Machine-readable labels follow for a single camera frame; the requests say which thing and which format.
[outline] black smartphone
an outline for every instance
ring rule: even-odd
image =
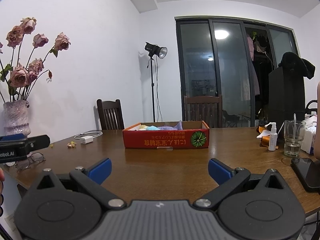
[[[307,192],[320,189],[320,168],[309,158],[293,158],[291,167]]]

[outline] white spray bottle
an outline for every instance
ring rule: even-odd
[[[272,124],[271,127],[271,133],[270,133],[270,139],[269,139],[269,151],[275,151],[276,150],[276,145],[277,145],[277,127],[275,122],[270,122],[264,127],[268,127],[268,125]]]

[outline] glass panel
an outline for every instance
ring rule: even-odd
[[[293,52],[293,48],[289,37],[289,33],[270,29],[270,34],[273,42],[273,47],[276,53],[277,67],[278,64],[281,62],[283,54],[288,51]]]
[[[208,23],[181,24],[186,96],[216,96],[216,72]]]
[[[251,119],[246,47],[236,23],[213,23],[217,41],[224,127],[248,127]]]

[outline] eyeglasses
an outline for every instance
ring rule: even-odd
[[[32,163],[41,163],[43,161],[45,161],[45,157],[42,153],[33,153],[26,160],[17,161],[16,167],[21,171],[29,168]]]

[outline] tissue box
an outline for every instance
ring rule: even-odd
[[[302,141],[301,150],[306,153],[313,154],[313,144],[315,142],[316,134],[312,131],[306,130],[304,139]]]
[[[126,148],[208,148],[209,127],[204,121],[184,121],[183,130],[138,131],[140,125],[172,126],[178,122],[137,123],[123,130]]]

